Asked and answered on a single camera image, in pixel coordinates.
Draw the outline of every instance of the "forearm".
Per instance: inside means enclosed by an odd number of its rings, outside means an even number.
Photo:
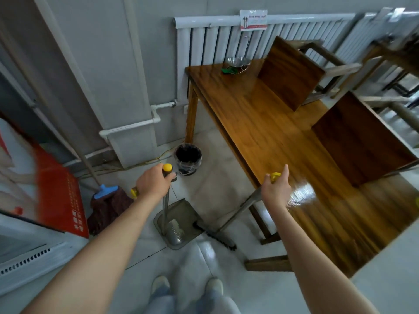
[[[378,313],[286,209],[270,211],[311,313]]]
[[[135,248],[153,197],[138,198],[88,243],[23,313],[104,313]]]

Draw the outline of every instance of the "notice on wall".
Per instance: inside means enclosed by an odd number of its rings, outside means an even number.
[[[268,10],[240,10],[240,30],[266,30]]]

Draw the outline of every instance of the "hand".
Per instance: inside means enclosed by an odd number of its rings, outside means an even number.
[[[175,173],[163,176],[163,163],[159,163],[145,171],[135,183],[140,194],[143,196],[152,196],[160,200],[169,190],[172,179],[176,177]]]
[[[275,183],[271,183],[269,174],[265,176],[262,185],[262,200],[271,215],[272,213],[287,209],[287,203],[291,197],[291,186],[288,183],[289,175],[290,171],[288,164],[286,164],[281,176]]]

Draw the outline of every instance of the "white sneaker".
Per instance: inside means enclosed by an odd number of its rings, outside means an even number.
[[[151,294],[153,294],[160,286],[163,285],[170,289],[169,280],[164,275],[160,275],[154,279],[153,284],[151,285]]]
[[[205,292],[207,293],[210,290],[216,290],[221,295],[224,295],[223,282],[218,278],[211,278],[208,280],[207,286],[205,287]]]

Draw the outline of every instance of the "white radiator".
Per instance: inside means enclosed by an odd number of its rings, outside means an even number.
[[[238,15],[176,17],[178,102],[188,103],[187,66],[222,63],[228,57],[265,57],[278,35],[287,40],[322,39],[323,46],[330,49],[354,16],[354,13],[268,15],[265,31],[246,32],[240,31]],[[307,55],[318,64],[323,63],[322,58],[312,50]]]
[[[418,11],[403,12],[398,22],[389,21],[393,15],[392,12],[381,20],[375,20],[376,15],[377,13],[365,13],[336,51],[336,55],[345,63],[360,61],[373,40],[389,33],[407,36],[419,24]]]

